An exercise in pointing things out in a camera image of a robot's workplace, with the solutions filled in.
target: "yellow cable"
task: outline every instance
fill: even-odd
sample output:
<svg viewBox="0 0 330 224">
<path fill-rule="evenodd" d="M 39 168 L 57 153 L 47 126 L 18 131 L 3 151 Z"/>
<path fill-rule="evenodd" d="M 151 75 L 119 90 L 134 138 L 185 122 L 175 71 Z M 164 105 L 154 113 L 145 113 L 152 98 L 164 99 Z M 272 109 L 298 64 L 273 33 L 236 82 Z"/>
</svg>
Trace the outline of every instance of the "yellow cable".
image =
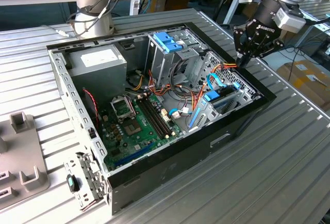
<svg viewBox="0 0 330 224">
<path fill-rule="evenodd" d="M 142 86 L 142 79 L 143 79 L 143 75 L 141 75 L 140 82 L 139 82 L 138 86 L 132 89 L 133 91 L 137 91 L 137 90 L 139 90 L 141 88 L 141 86 Z"/>
</svg>

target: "robotiq logo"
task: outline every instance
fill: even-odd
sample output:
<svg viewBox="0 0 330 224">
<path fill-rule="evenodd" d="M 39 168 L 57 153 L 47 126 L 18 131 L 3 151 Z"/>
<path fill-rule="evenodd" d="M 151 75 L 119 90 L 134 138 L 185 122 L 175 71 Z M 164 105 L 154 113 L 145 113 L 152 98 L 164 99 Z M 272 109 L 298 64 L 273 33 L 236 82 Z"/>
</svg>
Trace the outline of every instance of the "robotiq logo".
<svg viewBox="0 0 330 224">
<path fill-rule="evenodd" d="M 262 25 L 258 25 L 257 29 L 263 29 L 263 30 L 266 30 L 266 31 L 270 31 L 272 33 L 275 32 L 274 29 L 271 29 L 271 28 L 268 28 L 268 27 L 265 27 L 265 26 L 262 26 Z"/>
</svg>

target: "pcie slot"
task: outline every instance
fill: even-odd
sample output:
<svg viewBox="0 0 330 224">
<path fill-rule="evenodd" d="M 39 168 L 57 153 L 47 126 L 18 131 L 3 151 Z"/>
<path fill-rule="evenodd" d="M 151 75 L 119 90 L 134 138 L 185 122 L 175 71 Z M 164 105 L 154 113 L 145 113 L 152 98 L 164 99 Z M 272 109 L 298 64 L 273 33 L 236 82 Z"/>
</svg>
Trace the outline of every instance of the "pcie slot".
<svg viewBox="0 0 330 224">
<path fill-rule="evenodd" d="M 114 165 L 115 166 L 120 166 L 120 165 L 127 164 L 128 162 L 130 162 L 130 161 L 144 155 L 146 152 L 148 152 L 152 145 L 153 144 L 149 144 L 147 147 L 144 147 L 141 150 L 139 150 L 139 151 L 137 151 L 137 152 L 125 157 L 125 158 L 120 159 L 119 161 L 115 162 Z"/>
</svg>

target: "slotted aluminum surface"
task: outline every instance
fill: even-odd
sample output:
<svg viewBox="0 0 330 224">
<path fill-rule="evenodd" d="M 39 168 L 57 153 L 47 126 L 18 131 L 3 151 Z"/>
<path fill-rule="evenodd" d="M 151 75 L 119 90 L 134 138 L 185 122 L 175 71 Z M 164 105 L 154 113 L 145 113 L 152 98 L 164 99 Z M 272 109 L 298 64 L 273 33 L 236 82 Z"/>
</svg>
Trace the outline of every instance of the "slotted aluminum surface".
<svg viewBox="0 0 330 224">
<path fill-rule="evenodd" d="M 235 56 L 231 38 L 193 9 L 115 19 L 119 32 L 181 22 Z M 80 212 L 63 167 L 78 140 L 45 49 L 62 41 L 42 27 L 0 33 L 0 120 L 34 115 L 51 184 L 2 210 L 1 223 L 317 223 L 330 208 L 329 118 L 252 61 L 248 70 L 277 99 L 242 137 L 113 217 L 104 201 Z"/>
<path fill-rule="evenodd" d="M 322 20 L 326 18 L 326 14 L 330 14 L 330 0 L 305 0 L 300 3 L 300 8 L 314 18 Z"/>
</svg>

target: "green motherboard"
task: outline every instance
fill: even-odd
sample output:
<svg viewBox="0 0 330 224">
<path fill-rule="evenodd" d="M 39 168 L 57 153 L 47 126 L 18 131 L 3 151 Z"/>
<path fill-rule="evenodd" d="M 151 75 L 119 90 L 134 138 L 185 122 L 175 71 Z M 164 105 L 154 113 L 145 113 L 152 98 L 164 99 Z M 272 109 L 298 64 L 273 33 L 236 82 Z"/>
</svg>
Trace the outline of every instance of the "green motherboard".
<svg viewBox="0 0 330 224">
<path fill-rule="evenodd" d="M 126 118 L 121 123 L 112 106 L 107 106 L 101 112 L 103 143 L 108 152 L 104 162 L 109 170 L 125 165 L 182 135 L 172 120 L 163 120 L 162 106 L 155 95 L 143 100 L 134 99 L 131 107 L 135 117 Z M 117 115 L 129 111 L 122 104 L 115 108 Z"/>
</svg>

